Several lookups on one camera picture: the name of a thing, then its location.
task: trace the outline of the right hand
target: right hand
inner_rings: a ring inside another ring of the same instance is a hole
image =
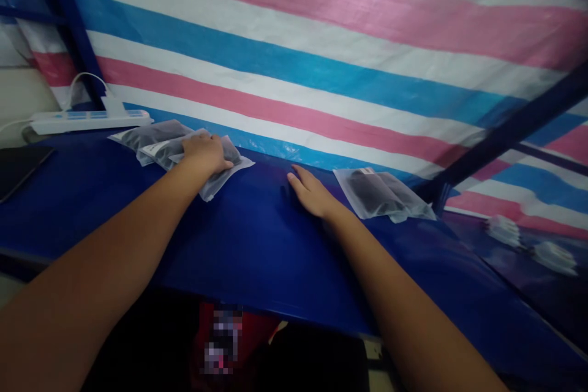
[[[294,173],[288,173],[288,181],[298,200],[309,213],[329,220],[339,213],[348,211],[311,172],[299,165],[292,165],[292,168],[296,170],[300,179]]]
[[[182,162],[204,167],[210,175],[223,172],[233,167],[233,163],[225,160],[221,138],[206,133],[193,136],[182,141],[184,159]]]

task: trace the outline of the pink stripe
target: pink stripe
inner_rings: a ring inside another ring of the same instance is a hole
[[[560,224],[544,217],[528,216],[521,211],[521,206],[516,202],[498,199],[475,192],[464,192],[447,201],[447,206],[461,208],[485,216],[501,214],[513,220],[521,227],[534,228],[536,230],[549,231],[564,236],[579,239],[588,239],[588,231],[570,225]]]
[[[33,65],[40,70],[51,87],[69,86],[77,74],[74,62],[67,52],[33,52]]]
[[[578,126],[571,132],[553,141],[546,149],[574,158],[588,165],[588,126]]]
[[[418,157],[441,167],[454,162],[466,151],[465,147],[448,144],[435,138],[404,135],[318,110],[201,83],[138,64],[104,57],[98,57],[98,61],[104,78],[113,84],[176,96],[251,118],[308,130],[330,139]]]
[[[487,179],[491,179],[494,175],[506,170],[510,167],[511,164],[505,162],[500,159],[494,159],[490,164],[478,170],[476,173],[472,175],[473,178],[476,178],[479,181],[486,181]]]
[[[563,7],[464,0],[240,0],[432,50],[570,70],[583,61],[588,16]]]

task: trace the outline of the forearm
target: forearm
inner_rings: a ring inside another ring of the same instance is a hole
[[[181,163],[54,262],[0,314],[0,387],[76,390],[145,289],[205,167]],[[23,375],[34,366],[35,375]]]
[[[506,388],[451,320],[349,210],[327,219],[412,391]]]

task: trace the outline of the blue table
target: blue table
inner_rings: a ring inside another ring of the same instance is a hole
[[[0,206],[0,252],[48,263],[163,175],[107,140],[116,130],[53,137],[56,152]],[[253,151],[208,204],[189,207],[153,279],[287,320],[377,335],[360,287],[322,223],[290,190],[290,164]],[[311,169],[347,203],[332,173]],[[588,364],[442,222],[365,222],[494,369],[551,386],[588,384]]]
[[[549,232],[520,228],[526,248],[551,241],[575,258],[577,277],[559,274],[536,262],[530,253],[515,250],[488,236],[484,221],[476,217],[446,212],[443,220],[509,283],[521,297],[565,337],[588,353],[588,244]]]

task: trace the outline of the white power strip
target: white power strip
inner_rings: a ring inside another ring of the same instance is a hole
[[[77,130],[114,129],[115,127],[148,126],[153,122],[144,110],[123,110],[109,115],[106,110],[41,112],[31,117],[31,127],[39,135],[52,135]]]

